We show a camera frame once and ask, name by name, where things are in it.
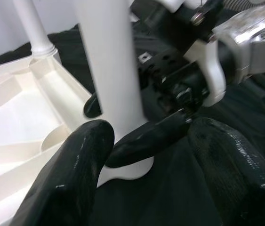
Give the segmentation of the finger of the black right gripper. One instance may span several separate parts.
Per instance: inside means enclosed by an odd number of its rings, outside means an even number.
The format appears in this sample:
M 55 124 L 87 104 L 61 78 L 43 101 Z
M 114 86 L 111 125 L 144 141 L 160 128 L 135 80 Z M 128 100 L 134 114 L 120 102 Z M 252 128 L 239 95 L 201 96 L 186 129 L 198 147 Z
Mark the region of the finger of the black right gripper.
M 191 118 L 185 114 L 148 122 L 119 140 L 105 165 L 119 168 L 153 157 L 186 136 L 190 125 Z
M 96 118 L 102 114 L 96 92 L 85 103 L 83 113 L 88 118 Z

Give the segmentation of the black table cloth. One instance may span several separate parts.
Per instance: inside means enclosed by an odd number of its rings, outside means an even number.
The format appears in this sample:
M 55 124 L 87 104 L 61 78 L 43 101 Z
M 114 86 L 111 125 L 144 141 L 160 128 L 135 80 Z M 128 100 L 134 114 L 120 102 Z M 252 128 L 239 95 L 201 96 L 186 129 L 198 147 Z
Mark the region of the black table cloth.
M 137 56 L 152 56 L 168 46 L 139 22 L 133 23 Z M 78 25 L 48 35 L 63 66 L 93 93 Z M 31 45 L 0 55 L 0 64 L 31 54 Z M 212 118 L 242 133 L 265 157 L 265 74 L 227 87 L 226 96 L 198 115 Z M 111 180 L 97 189 L 89 226 L 221 226 L 202 171 L 185 137 L 154 159 L 151 170 L 137 180 Z

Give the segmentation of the white floor fan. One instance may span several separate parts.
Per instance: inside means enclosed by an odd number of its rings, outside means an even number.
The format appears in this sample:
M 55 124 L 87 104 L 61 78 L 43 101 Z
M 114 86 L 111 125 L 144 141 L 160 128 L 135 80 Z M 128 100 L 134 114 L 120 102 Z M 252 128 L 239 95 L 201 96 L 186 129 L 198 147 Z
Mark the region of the white floor fan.
M 265 5 L 265 0 L 224 0 L 224 7 L 232 10 L 245 10 Z

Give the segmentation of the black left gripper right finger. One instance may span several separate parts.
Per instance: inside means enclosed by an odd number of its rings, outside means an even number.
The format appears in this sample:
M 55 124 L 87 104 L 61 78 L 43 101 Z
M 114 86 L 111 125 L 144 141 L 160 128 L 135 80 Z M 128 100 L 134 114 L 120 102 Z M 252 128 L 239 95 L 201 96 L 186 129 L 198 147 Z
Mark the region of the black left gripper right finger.
M 198 118 L 188 141 L 222 226 L 265 226 L 265 159 L 237 130 Z

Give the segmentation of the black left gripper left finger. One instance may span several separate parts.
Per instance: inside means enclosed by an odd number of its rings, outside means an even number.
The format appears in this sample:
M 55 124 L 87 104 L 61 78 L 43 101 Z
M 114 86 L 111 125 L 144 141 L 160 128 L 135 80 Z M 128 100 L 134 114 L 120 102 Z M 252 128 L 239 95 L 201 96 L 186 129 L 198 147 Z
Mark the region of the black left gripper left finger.
M 88 226 L 99 175 L 113 145 L 107 121 L 79 126 L 41 169 L 9 226 Z

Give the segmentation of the white plastic table top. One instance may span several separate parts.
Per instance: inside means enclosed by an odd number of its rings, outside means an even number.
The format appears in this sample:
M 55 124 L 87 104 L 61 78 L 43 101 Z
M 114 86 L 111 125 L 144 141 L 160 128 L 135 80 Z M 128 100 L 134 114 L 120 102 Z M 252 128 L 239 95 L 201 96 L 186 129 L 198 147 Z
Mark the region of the white plastic table top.
M 69 135 L 86 122 L 105 120 L 84 115 L 90 96 L 55 56 L 0 65 L 0 226 L 9 226 L 37 175 Z M 152 165 L 148 158 L 115 169 L 103 166 L 97 187 L 112 179 L 140 178 Z

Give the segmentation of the white plastic table leg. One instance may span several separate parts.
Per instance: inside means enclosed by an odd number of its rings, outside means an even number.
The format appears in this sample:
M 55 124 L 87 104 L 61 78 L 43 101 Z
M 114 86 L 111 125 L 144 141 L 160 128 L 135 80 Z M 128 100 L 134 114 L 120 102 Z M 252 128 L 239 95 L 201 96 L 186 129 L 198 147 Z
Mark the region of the white plastic table leg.
M 34 58 L 46 58 L 57 52 L 49 40 L 33 0 L 12 0 L 31 44 Z
M 118 141 L 146 122 L 128 0 L 74 0 L 100 103 Z

